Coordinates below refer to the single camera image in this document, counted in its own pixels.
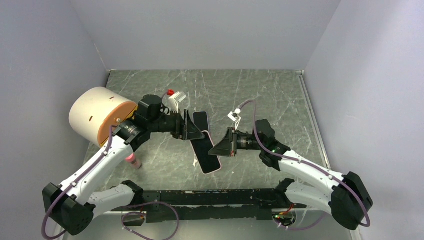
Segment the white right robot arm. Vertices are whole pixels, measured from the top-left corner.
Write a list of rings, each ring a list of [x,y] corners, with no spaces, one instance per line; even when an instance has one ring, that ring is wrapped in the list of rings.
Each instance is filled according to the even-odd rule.
[[[258,150],[259,158],[267,167],[303,181],[283,180],[275,188],[278,206],[301,204],[319,209],[348,230],[371,225],[369,210],[374,203],[361,177],[351,171],[343,174],[324,168],[300,156],[275,138],[268,120],[257,120],[252,133],[229,127],[224,138],[208,153],[234,157],[239,150]]]

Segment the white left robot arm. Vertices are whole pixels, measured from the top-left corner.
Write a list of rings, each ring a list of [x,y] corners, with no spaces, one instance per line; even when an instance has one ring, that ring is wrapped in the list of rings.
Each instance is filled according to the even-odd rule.
[[[163,104],[162,96],[151,94],[134,102],[100,87],[84,93],[73,104],[69,112],[71,127],[99,150],[73,175],[43,189],[43,228],[48,220],[53,220],[65,233],[75,236],[105,212],[124,206],[137,210],[142,206],[144,190],[130,180],[110,190],[96,189],[121,162],[133,157],[153,133],[169,133],[183,141],[205,137],[188,110],[180,110],[186,94],[168,92],[166,97],[169,106]]]

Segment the pink capped small bottle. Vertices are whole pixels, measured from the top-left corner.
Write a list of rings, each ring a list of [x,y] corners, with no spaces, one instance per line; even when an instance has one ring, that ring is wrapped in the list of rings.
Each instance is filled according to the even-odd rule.
[[[137,159],[134,153],[126,157],[125,161],[129,163],[134,169],[139,169],[142,166],[142,163]]]

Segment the beige and orange cylinder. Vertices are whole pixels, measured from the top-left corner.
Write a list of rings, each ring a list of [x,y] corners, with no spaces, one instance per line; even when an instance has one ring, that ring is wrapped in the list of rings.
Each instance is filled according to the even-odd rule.
[[[70,109],[68,120],[80,136],[102,147],[108,140],[110,126],[130,118],[137,103],[105,87],[95,87],[80,96]]]

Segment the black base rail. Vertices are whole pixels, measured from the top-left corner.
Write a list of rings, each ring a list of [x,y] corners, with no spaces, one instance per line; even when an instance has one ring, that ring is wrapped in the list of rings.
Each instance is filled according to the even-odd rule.
[[[152,205],[141,207],[141,203]],[[284,200],[273,188],[226,190],[147,190],[135,211],[146,214],[147,223],[191,220],[254,219],[269,221],[276,214],[303,208]]]

